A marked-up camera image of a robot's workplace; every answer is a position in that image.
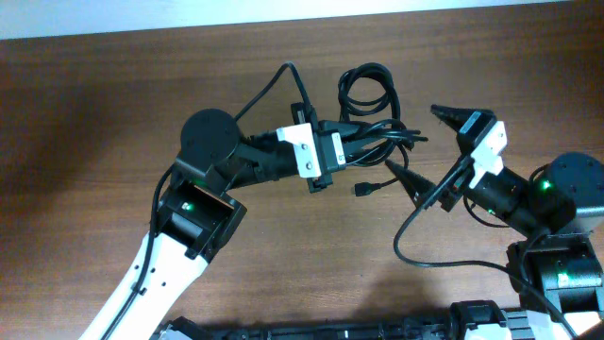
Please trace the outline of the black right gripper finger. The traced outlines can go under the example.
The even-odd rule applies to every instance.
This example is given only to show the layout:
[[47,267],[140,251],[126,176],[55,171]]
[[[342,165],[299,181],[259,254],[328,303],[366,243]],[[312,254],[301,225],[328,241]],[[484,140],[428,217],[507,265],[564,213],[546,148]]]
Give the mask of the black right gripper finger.
[[471,122],[468,127],[464,127],[477,111],[478,109],[452,108],[436,104],[430,106],[430,112],[436,118],[454,131],[461,133],[466,133],[474,125],[474,122]]
[[408,194],[411,202],[416,208],[423,205],[436,187],[436,184],[429,179],[405,168],[401,164],[387,160],[385,165],[402,184],[405,192]]

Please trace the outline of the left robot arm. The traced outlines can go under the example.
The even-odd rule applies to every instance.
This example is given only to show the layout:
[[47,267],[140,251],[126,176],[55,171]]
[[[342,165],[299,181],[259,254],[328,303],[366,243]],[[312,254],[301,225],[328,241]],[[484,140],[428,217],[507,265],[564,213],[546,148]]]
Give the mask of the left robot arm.
[[245,206],[228,191],[299,176],[311,192],[377,140],[367,123],[320,121],[292,105],[288,127],[246,137],[237,118],[206,109],[187,120],[176,160],[153,196],[150,231],[85,339],[148,339],[238,228]]

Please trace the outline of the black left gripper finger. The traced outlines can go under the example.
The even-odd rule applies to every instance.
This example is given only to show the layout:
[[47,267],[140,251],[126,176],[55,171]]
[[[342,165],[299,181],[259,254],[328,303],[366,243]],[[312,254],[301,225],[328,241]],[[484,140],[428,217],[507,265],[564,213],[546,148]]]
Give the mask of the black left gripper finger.
[[373,135],[366,132],[370,127],[369,123],[364,122],[336,122],[323,120],[320,122],[320,136],[322,138],[331,137],[338,133],[342,140],[363,140],[371,139]]
[[347,165],[376,165],[383,155],[383,147],[378,144],[366,148],[365,144],[346,143],[344,157]]

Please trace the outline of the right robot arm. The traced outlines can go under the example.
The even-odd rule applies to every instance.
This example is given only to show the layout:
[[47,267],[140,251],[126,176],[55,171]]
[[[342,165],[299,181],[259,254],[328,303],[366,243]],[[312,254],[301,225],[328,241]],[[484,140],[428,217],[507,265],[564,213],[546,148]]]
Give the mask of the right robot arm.
[[581,321],[599,326],[603,268],[590,235],[603,223],[602,163],[587,154],[569,152],[522,178],[503,163],[507,132],[492,111],[439,105],[430,111],[455,131],[461,154],[439,183],[387,161],[415,206],[395,234],[395,255],[416,267],[495,268],[484,260],[413,260],[400,246],[414,219],[434,203],[446,212],[458,202],[468,213],[481,207],[495,218],[494,228],[510,228],[524,237],[508,247],[508,262],[501,268],[522,308],[550,316],[548,329],[560,330],[569,339],[579,337]]

